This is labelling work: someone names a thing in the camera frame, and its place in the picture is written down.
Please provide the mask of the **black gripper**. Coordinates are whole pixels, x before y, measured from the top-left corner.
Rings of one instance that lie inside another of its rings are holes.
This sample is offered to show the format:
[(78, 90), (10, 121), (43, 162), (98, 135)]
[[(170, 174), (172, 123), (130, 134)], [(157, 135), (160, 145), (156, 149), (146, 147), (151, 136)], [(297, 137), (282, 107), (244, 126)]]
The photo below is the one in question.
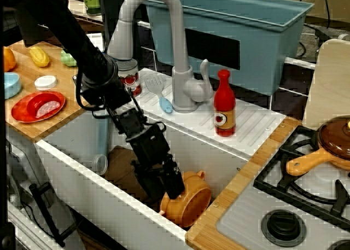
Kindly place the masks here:
[[(117, 116), (117, 129), (126, 135), (137, 158), (132, 162), (135, 176), (151, 201), (160, 200), (165, 191), (170, 199), (176, 199), (185, 190), (180, 169), (169, 153), (166, 126), (160, 124), (149, 123), (143, 111), (135, 108)], [(153, 169), (156, 164), (162, 165), (162, 170)]]

